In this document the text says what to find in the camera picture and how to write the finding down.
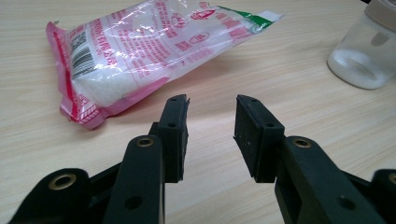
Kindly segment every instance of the screw hole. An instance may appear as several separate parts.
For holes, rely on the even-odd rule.
[[[349,200],[346,196],[341,195],[337,198],[337,202],[345,209],[354,210],[356,208],[356,204],[354,204],[351,200]]]
[[[293,140],[294,145],[297,147],[311,147],[311,143],[304,139],[298,138]]]
[[[49,182],[49,188],[52,190],[67,189],[76,182],[76,179],[76,175],[73,174],[58,175]]]
[[[139,147],[149,147],[154,143],[154,141],[151,138],[142,138],[139,141],[137,141],[137,145]]]
[[[138,208],[142,204],[142,202],[143,202],[142,197],[133,196],[125,201],[124,206],[128,210],[134,210],[134,209]]]

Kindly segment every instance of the rice bag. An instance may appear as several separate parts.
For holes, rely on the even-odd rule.
[[[68,31],[49,22],[61,112],[93,129],[279,18],[207,2],[148,0]]]

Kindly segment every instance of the wood grain surface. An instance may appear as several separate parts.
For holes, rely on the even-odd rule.
[[[339,168],[370,180],[396,168],[396,80],[366,91],[326,64],[365,4],[359,0],[229,0],[212,5],[284,14],[231,49],[88,131],[59,112],[49,21],[74,26],[136,0],[0,0],[0,222],[45,175],[66,167],[98,174],[146,134],[166,99],[191,98],[184,180],[166,185],[167,223],[283,223],[273,184],[255,184],[233,140],[235,97],[261,100],[286,135],[318,142]]]

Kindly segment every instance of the wooden table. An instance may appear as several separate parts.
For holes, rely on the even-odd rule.
[[[363,12],[359,0],[215,1],[285,17],[87,131],[59,113],[48,21],[69,29],[136,0],[0,0],[0,222],[45,175],[76,167],[95,175],[149,131],[166,99],[186,93],[190,138],[184,180],[166,186],[167,223],[283,223],[273,184],[255,184],[233,140],[235,97],[261,100],[286,135],[317,141],[340,169],[370,180],[396,166],[396,79],[365,91],[337,78],[327,57]]]

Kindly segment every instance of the clear plastic container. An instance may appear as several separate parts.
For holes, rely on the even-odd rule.
[[[374,90],[396,74],[396,0],[372,0],[328,59],[344,81]]]

